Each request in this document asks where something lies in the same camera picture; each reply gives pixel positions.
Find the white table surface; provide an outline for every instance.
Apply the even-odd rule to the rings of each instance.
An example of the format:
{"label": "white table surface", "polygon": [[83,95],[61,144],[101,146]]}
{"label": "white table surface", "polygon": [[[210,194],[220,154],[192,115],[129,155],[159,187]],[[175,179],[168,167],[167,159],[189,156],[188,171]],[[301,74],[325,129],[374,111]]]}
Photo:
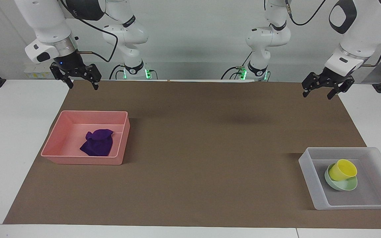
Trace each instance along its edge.
{"label": "white table surface", "polygon": [[[68,88],[55,80],[8,80],[0,89],[0,224],[3,223]],[[381,151],[381,94],[354,85],[339,95],[367,146]],[[381,230],[147,226],[0,225],[0,237],[373,237]]]}

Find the brown table mat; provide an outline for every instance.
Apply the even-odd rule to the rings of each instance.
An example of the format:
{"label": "brown table mat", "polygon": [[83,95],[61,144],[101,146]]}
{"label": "brown table mat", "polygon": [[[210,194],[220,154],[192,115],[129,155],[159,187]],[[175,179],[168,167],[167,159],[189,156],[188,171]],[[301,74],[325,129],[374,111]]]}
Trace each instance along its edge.
{"label": "brown table mat", "polygon": [[61,110],[129,112],[124,163],[38,155],[4,224],[381,229],[381,210],[313,207],[302,152],[365,146],[328,89],[304,99],[299,83],[74,84]]}

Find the green bowl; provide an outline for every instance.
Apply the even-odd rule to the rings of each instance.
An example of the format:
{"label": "green bowl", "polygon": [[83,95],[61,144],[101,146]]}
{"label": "green bowl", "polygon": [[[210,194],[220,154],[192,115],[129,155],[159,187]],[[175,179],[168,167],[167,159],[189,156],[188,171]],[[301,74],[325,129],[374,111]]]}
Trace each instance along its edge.
{"label": "green bowl", "polygon": [[357,188],[358,179],[356,176],[342,181],[334,181],[333,179],[331,179],[328,175],[328,171],[332,168],[332,166],[334,166],[334,164],[329,165],[324,173],[325,181],[330,187],[337,191],[352,191],[355,188]]}

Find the dark purple fabric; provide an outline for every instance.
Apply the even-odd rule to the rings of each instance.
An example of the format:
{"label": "dark purple fabric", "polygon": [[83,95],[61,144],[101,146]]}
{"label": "dark purple fabric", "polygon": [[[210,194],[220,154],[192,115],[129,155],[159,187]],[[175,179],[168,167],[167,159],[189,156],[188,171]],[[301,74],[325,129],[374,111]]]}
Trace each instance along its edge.
{"label": "dark purple fabric", "polygon": [[80,148],[89,156],[108,156],[112,148],[112,130],[100,129],[86,134],[86,142]]}

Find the pink bin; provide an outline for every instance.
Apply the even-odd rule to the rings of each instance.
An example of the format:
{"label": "pink bin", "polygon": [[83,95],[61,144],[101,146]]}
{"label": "pink bin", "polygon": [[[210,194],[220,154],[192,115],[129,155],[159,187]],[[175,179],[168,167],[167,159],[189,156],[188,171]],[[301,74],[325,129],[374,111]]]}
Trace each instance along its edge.
{"label": "pink bin", "polygon": [[[112,148],[107,157],[89,156],[80,150],[88,131],[110,129]],[[120,165],[123,162],[130,123],[125,111],[78,111],[60,113],[41,156],[57,164]]]}

